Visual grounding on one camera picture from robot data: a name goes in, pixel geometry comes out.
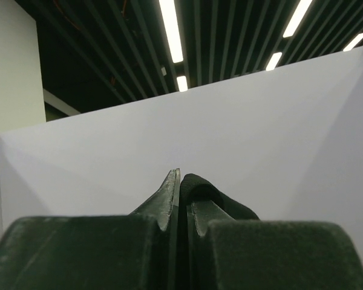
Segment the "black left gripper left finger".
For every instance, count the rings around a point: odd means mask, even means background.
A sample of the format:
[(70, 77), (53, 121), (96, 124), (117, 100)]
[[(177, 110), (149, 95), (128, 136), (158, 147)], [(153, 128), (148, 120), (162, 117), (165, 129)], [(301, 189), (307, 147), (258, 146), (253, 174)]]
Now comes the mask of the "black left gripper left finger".
[(174, 289), (180, 171), (128, 215), (34, 216), (0, 241), (0, 289)]

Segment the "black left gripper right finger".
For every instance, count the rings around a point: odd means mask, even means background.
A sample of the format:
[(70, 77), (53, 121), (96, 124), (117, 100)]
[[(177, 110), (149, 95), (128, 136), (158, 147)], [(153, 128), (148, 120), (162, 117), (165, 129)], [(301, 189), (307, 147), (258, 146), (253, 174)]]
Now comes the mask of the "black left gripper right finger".
[(236, 220), (212, 201), (187, 207), (193, 289), (363, 289), (363, 265), (338, 225)]

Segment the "black gold-logo baseball cap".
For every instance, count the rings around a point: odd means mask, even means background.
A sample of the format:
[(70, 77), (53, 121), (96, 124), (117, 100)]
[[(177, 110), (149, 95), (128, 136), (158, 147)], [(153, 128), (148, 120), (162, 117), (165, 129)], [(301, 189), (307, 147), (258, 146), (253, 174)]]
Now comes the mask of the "black gold-logo baseball cap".
[(180, 206), (186, 207), (193, 201), (212, 201), (235, 220), (259, 220), (249, 207), (228, 197), (201, 176), (188, 173), (180, 184)]

